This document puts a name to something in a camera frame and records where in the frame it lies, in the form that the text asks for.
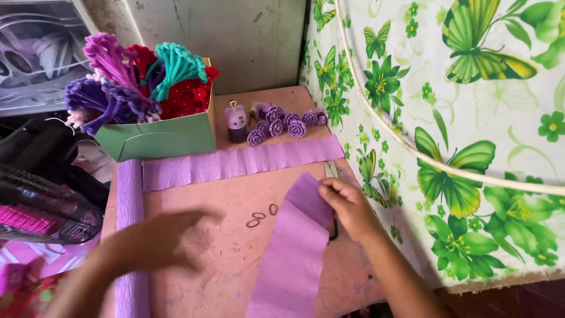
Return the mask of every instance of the teal pipe cleaner flower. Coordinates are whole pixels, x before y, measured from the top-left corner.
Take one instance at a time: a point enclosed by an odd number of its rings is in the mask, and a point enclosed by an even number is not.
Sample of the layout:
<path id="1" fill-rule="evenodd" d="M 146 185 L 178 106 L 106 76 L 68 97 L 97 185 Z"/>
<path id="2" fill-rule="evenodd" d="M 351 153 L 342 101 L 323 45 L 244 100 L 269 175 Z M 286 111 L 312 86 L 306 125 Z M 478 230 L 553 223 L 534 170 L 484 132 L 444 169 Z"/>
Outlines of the teal pipe cleaner flower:
<path id="1" fill-rule="evenodd" d="M 193 55 L 184 46 L 176 43 L 164 42 L 155 47 L 157 52 L 157 62 L 155 62 L 149 70 L 150 74 L 159 61 L 165 64 L 165 78 L 151 92 L 149 99 L 155 101 L 163 101 L 169 97 L 169 89 L 176 83 L 187 79 L 200 79 L 203 83 L 208 83 L 205 67 L 202 57 Z"/>

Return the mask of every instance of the floral wallpaper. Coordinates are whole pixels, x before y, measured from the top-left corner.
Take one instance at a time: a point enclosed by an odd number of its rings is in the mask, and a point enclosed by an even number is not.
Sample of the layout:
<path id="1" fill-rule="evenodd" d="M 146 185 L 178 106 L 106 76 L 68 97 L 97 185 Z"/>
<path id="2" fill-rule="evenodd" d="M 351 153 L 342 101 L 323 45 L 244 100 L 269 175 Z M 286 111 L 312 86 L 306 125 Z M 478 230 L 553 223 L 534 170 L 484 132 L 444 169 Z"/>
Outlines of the floral wallpaper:
<path id="1" fill-rule="evenodd" d="M 451 167 L 565 178 L 565 0 L 342 0 L 364 94 L 396 134 Z M 565 268 L 565 197 L 438 171 L 391 138 L 354 87 L 333 0 L 313 0 L 299 82 L 390 236 L 430 283 Z"/>

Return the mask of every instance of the table surface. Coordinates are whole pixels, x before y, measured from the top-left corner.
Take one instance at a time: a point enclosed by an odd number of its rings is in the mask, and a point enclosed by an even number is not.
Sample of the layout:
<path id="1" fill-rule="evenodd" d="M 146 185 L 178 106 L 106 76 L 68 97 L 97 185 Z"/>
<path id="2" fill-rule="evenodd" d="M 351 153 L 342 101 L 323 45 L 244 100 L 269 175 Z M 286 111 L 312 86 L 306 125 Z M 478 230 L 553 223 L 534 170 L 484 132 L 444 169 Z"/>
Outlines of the table surface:
<path id="1" fill-rule="evenodd" d="M 244 105 L 247 111 L 253 101 L 272 102 L 285 111 L 299 114 L 315 109 L 308 91 L 302 86 L 217 96 L 214 104 L 219 149 L 249 147 L 247 143 L 234 145 L 227 140 L 223 114 L 232 100 Z M 317 139 L 330 134 L 326 126 L 309 127 L 305 138 Z M 265 143 L 293 140 L 286 132 Z M 344 158 L 337 160 L 336 166 L 341 178 L 357 184 Z M 144 194 L 146 217 L 202 206 L 226 213 L 223 223 L 210 231 L 214 241 L 206 252 L 207 270 L 202 275 L 189 277 L 176 269 L 150 274 L 151 317 L 244 317 L 275 224 L 276 216 L 268 214 L 268 207 L 272 203 L 280 206 L 290 186 L 305 171 L 318 180 L 325 177 L 324 164 L 319 162 Z M 114 173 L 102 239 L 116 231 L 116 178 Z M 245 223 L 255 212 L 267 217 L 250 229 Z M 340 225 L 338 238 L 329 243 L 324 253 L 316 317 L 341 316 L 382 300 L 383 292 L 374 276 L 363 249 Z M 106 295 L 102 316 L 114 317 L 113 288 Z"/>

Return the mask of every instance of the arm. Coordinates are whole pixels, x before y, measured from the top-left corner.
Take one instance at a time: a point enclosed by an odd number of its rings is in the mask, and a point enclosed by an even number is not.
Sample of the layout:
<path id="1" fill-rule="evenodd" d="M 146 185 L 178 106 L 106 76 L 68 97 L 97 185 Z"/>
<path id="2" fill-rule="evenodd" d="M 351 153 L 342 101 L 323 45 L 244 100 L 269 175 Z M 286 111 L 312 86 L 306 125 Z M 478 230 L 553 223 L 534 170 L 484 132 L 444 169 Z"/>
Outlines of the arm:
<path id="1" fill-rule="evenodd" d="M 451 317 L 377 219 L 363 192 L 339 179 L 321 181 L 320 195 L 369 257 L 395 317 Z"/>
<path id="2" fill-rule="evenodd" d="M 194 258 L 186 255 L 180 242 L 182 233 L 205 215 L 209 214 L 200 211 L 161 214 L 104 240 L 83 266 L 66 279 L 43 317 L 98 317 L 110 284 L 129 272 L 170 266 L 197 271 Z"/>

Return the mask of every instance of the hand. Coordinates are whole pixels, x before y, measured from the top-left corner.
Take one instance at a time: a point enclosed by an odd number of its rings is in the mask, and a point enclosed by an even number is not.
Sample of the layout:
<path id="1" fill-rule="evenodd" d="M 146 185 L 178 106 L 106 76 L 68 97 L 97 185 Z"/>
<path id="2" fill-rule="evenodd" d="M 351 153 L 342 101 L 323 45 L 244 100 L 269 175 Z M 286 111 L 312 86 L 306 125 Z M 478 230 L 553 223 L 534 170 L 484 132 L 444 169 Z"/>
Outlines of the hand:
<path id="1" fill-rule="evenodd" d="M 361 189 L 336 178 L 324 179 L 320 183 L 320 195 L 336 210 L 352 240 L 362 242 L 367 236 L 384 233 Z"/>
<path id="2" fill-rule="evenodd" d="M 103 240 L 94 250 L 92 258 L 111 262 L 116 276 L 170 266 L 181 266 L 197 272 L 200 268 L 195 257 L 186 254 L 181 240 L 182 234 L 194 227 L 202 217 L 212 217 L 216 222 L 223 218 L 202 210 L 160 214 L 128 226 Z"/>

